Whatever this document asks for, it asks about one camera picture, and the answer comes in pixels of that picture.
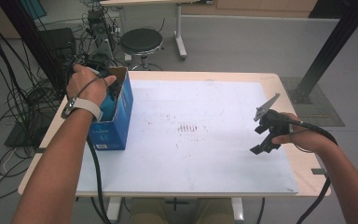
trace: white table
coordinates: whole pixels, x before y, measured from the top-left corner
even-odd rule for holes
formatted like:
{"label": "white table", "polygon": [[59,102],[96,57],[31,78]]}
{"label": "white table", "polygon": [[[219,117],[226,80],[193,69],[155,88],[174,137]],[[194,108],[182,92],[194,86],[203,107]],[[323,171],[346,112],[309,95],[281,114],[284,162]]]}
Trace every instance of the white table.
{"label": "white table", "polygon": [[[311,171],[312,168],[320,168],[313,154],[300,152],[292,145],[258,156],[249,151],[265,137],[254,132],[258,125],[253,121],[257,106],[278,92],[281,97],[272,108],[295,113],[278,76],[130,71],[130,79],[134,106],[127,148],[124,151],[98,152],[105,196],[319,194],[325,179]],[[191,90],[193,94],[190,95],[194,97],[188,98],[188,93],[183,97],[195,103],[189,104],[190,110],[186,110],[183,109],[186,105],[181,103],[184,98],[177,93]],[[162,94],[165,91],[174,94]],[[159,113],[158,109],[165,105],[167,109]],[[59,114],[50,125],[41,147],[48,145],[62,124]],[[219,126],[219,122],[213,121],[213,118],[220,118],[226,124]],[[159,127],[163,128],[161,136],[153,135]],[[35,155],[19,186],[20,193],[40,156]],[[97,195],[95,172],[88,149],[85,151],[76,195]]]}

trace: white watch strap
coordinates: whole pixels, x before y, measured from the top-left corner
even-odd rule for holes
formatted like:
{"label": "white watch strap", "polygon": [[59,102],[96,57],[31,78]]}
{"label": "white watch strap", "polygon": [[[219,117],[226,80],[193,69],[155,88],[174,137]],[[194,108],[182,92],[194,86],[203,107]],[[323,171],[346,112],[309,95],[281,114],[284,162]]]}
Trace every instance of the white watch strap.
{"label": "white watch strap", "polygon": [[91,112],[97,120],[101,118],[101,109],[92,101],[77,98],[74,103],[75,108],[82,108]]}

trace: white paper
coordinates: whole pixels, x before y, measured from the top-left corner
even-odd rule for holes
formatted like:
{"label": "white paper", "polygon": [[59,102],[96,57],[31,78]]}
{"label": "white paper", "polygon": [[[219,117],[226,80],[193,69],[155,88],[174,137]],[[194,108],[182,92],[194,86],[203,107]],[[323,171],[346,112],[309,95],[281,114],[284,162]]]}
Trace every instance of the white paper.
{"label": "white paper", "polygon": [[[259,83],[132,80],[127,147],[97,151],[103,191],[123,194],[294,194],[282,147],[253,154],[268,134],[255,132]],[[96,191],[86,147],[78,191]]]}

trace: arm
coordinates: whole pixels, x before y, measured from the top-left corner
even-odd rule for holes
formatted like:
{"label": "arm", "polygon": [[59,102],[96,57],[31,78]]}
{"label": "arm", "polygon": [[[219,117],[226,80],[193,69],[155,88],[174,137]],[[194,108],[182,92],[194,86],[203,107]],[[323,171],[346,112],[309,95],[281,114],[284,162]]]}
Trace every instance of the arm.
{"label": "arm", "polygon": [[[81,65],[74,66],[67,87],[68,96],[75,96],[95,75]],[[79,96],[101,105],[107,85],[116,77],[97,79]],[[84,146],[93,115],[84,109],[75,110],[51,139],[36,165],[21,197],[13,223],[70,223]]]}
{"label": "arm", "polygon": [[[291,119],[298,118],[286,114]],[[272,139],[272,143],[294,143],[317,154],[324,163],[347,223],[358,223],[358,171],[344,152],[324,136],[304,128]]]}

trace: black metal pole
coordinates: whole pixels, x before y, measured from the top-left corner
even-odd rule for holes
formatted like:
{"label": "black metal pole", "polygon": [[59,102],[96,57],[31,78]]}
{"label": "black metal pole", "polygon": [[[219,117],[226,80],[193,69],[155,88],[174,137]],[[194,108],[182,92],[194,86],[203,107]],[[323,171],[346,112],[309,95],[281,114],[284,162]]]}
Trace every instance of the black metal pole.
{"label": "black metal pole", "polygon": [[296,89],[289,91],[292,103],[310,103],[309,96],[313,88],[357,27],[358,0],[354,0],[324,43],[324,46],[316,56],[306,75],[302,78]]}
{"label": "black metal pole", "polygon": [[21,4],[21,0],[0,0],[0,7],[19,33],[21,39],[34,55],[42,70],[45,72],[51,85],[59,94],[60,99],[66,93],[66,85],[61,70],[34,24],[33,19]]}

